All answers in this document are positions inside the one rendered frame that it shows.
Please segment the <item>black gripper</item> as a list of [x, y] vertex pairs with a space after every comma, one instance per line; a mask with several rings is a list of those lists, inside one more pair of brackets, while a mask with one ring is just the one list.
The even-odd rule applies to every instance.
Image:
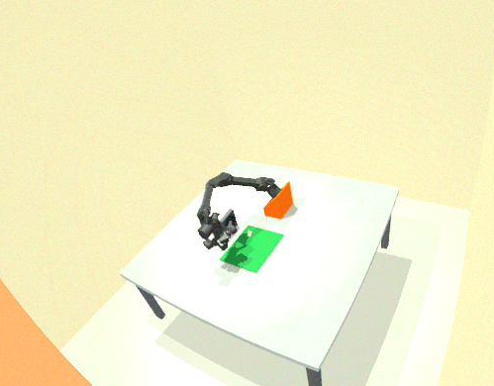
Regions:
[[[224, 230], [225, 232], [230, 232], [231, 235], [234, 235], [235, 233], [237, 233], [237, 229], [236, 227], [234, 227], [233, 225], [229, 224], [228, 226], [225, 227], [226, 230]], [[222, 227], [219, 227], [217, 230], [215, 230], [212, 235], [212, 239], [207, 239], [207, 240], [204, 240], [203, 241], [203, 245], [205, 245], [205, 247], [209, 250], [211, 248], [213, 248], [214, 246], [218, 246], [220, 249], [221, 246], [220, 246], [220, 243], [218, 242], [218, 239], [215, 238], [215, 234], [218, 234], [220, 233], [221, 231], [223, 230]]]

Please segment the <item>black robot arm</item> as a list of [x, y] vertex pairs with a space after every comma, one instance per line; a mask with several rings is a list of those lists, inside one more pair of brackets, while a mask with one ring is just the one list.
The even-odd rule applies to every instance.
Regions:
[[[254, 187], [255, 191], [267, 192], [272, 197], [272, 199], [274, 199], [283, 189], [280, 189], [275, 184], [274, 178], [267, 177], [245, 178], [236, 177], [227, 172], [221, 172], [214, 178], [209, 179], [205, 184], [202, 202], [197, 213], [197, 218], [199, 219], [201, 225], [201, 228], [199, 228], [197, 231], [199, 232], [200, 237], [204, 240], [207, 240], [210, 237], [210, 234], [212, 234], [221, 226], [218, 219], [220, 213], [213, 212], [212, 215], [209, 217], [209, 215], [211, 214], [210, 201], [213, 188], [226, 187], [229, 185]], [[225, 232], [224, 229], [220, 233], [215, 234], [215, 238], [218, 239], [220, 244], [229, 241], [231, 237], [231, 233]]]

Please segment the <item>green circuit board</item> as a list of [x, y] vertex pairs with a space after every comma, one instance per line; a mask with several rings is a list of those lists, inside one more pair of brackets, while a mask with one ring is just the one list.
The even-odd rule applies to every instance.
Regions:
[[277, 247], [283, 235], [247, 226], [220, 260], [257, 273]]

